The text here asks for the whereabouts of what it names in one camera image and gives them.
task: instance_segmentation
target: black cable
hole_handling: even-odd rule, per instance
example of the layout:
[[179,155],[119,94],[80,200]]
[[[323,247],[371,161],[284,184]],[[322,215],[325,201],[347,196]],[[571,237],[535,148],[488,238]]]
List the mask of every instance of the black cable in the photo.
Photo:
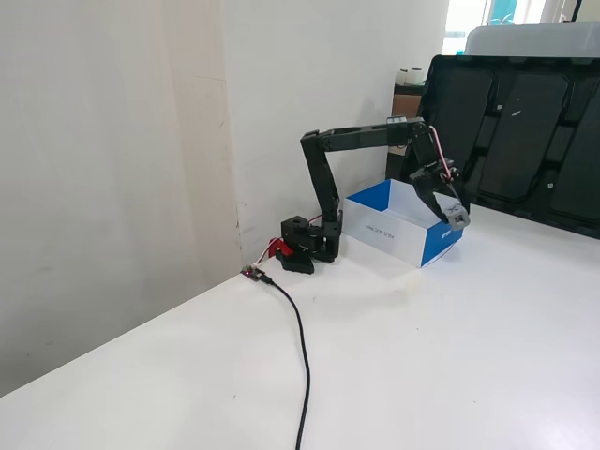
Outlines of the black cable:
[[298,427],[298,435],[296,436],[296,446],[295,450],[300,450],[300,444],[302,443],[302,433],[304,432],[304,423],[307,419],[307,411],[308,411],[308,396],[310,395],[310,365],[308,364],[308,353],[307,353],[307,344],[304,341],[304,326],[302,325],[302,318],[300,317],[300,311],[298,311],[298,307],[293,302],[290,295],[285,292],[285,290],[279,286],[272,278],[268,277],[262,270],[247,266],[242,270],[242,274],[254,281],[262,281],[269,286],[273,286],[275,289],[280,291],[285,298],[290,301],[290,305],[292,305],[293,312],[296,313],[296,319],[298,320],[298,328],[300,329],[300,345],[302,346],[302,356],[304,357],[304,367],[307,371],[307,388],[304,394],[304,405],[302,406],[302,415],[300,416],[300,426]]
[[298,435],[296,436],[296,446],[295,450],[300,450],[300,443],[302,442],[302,433],[304,432],[304,422],[307,419],[307,410],[308,410],[308,396],[310,395],[310,365],[308,364],[308,354],[307,354],[307,344],[304,341],[304,327],[302,326],[302,319],[300,318],[300,312],[298,311],[298,307],[293,302],[290,295],[283,290],[275,281],[273,281],[272,286],[280,291],[285,298],[290,301],[290,305],[292,305],[293,311],[296,313],[296,319],[298,320],[298,328],[300,329],[300,345],[302,346],[302,356],[304,357],[304,367],[307,371],[307,388],[304,394],[304,405],[302,406],[302,415],[300,416],[300,426],[298,427]]
[[577,3],[575,4],[575,10],[573,11],[573,18],[571,19],[571,22],[577,21],[580,9],[581,9],[581,0],[577,0]]

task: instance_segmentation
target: black robotic arm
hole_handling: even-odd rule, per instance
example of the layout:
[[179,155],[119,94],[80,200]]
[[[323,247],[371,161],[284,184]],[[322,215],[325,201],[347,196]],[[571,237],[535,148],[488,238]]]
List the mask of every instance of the black robotic arm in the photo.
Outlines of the black robotic arm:
[[[392,117],[383,125],[336,128],[323,133],[318,130],[310,131],[300,143],[322,210],[322,220],[320,226],[311,225],[308,220],[299,216],[281,222],[281,237],[293,250],[291,255],[277,252],[277,258],[281,260],[284,269],[312,273],[314,268],[310,258],[330,263],[338,256],[343,212],[339,210],[338,190],[325,156],[329,152],[403,146],[410,143],[421,166],[411,176],[419,198],[454,230],[461,230],[470,223],[469,204],[462,193],[458,170],[449,159],[443,164],[431,130],[420,117]],[[457,197],[461,206],[443,211],[435,198],[436,190],[450,190],[450,195]]]

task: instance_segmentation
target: white tabletop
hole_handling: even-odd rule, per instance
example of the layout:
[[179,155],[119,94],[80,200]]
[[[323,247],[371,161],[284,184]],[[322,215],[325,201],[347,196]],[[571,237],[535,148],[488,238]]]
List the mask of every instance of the white tabletop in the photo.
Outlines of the white tabletop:
[[[349,237],[296,300],[303,449],[600,448],[600,242],[474,207],[411,269]],[[10,450],[293,449],[297,325],[241,276],[0,398]]]

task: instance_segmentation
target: white and blue box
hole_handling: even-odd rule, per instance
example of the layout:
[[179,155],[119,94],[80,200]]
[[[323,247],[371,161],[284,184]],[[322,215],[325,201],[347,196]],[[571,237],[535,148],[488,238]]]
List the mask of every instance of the white and blue box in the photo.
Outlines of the white and blue box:
[[[457,199],[436,194],[445,210]],[[386,180],[344,200],[343,231],[416,267],[434,260],[462,237],[419,199],[412,185]]]

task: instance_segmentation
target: white wall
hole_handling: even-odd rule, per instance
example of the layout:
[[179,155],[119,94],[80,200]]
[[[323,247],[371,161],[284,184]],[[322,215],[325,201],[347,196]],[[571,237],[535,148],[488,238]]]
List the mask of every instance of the white wall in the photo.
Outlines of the white wall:
[[600,21],[600,1],[583,0],[581,9],[577,15],[578,22]]
[[2,2],[0,396],[239,268],[218,18]]
[[[245,262],[318,204],[300,138],[381,123],[400,67],[442,51],[448,0],[222,0]],[[383,180],[386,150],[330,157],[340,195]]]

